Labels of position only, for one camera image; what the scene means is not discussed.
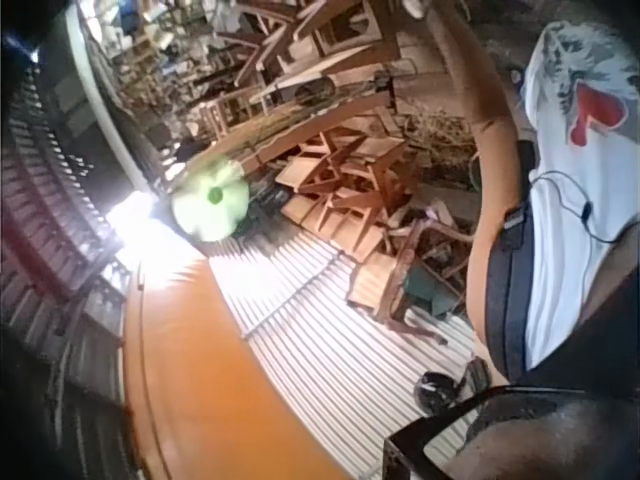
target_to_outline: metal grille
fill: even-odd
[[[285,240],[221,242],[211,268],[271,382],[354,478],[379,478],[385,437],[420,415],[413,387],[427,370],[459,378],[471,357],[467,323],[431,325],[437,346],[400,336],[345,302],[354,262],[291,225]],[[418,310],[409,320],[425,321]],[[432,454],[450,454],[462,436]]]

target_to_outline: white shirt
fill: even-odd
[[[530,178],[544,178],[530,193],[535,244],[527,369],[571,334],[612,247],[582,224],[587,200],[593,205],[587,225],[601,239],[616,238],[638,217],[637,75],[637,60],[604,27],[568,22],[544,30],[527,69],[525,108],[540,152]]]

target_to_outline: black strap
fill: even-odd
[[[485,329],[496,368],[514,382],[526,371],[525,333],[533,283],[534,227],[528,203],[509,212],[489,256]]]

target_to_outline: eyeglasses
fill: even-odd
[[[520,409],[516,416],[513,416],[514,409],[511,408],[514,405],[517,406],[515,410]],[[605,411],[617,412],[616,415],[621,411],[627,412],[631,416],[625,418],[633,419],[635,416],[637,420],[640,401],[638,398],[605,397],[583,390],[521,386],[491,388],[437,416],[420,418],[388,437],[384,442],[383,480],[462,480],[464,475],[452,478],[443,468],[464,449],[470,438],[479,435],[489,424],[520,418],[538,420],[559,408],[576,405],[580,408],[572,411],[578,412],[578,420],[581,412],[600,414]],[[499,418],[505,406],[511,412]],[[559,432],[564,435],[566,429]]]

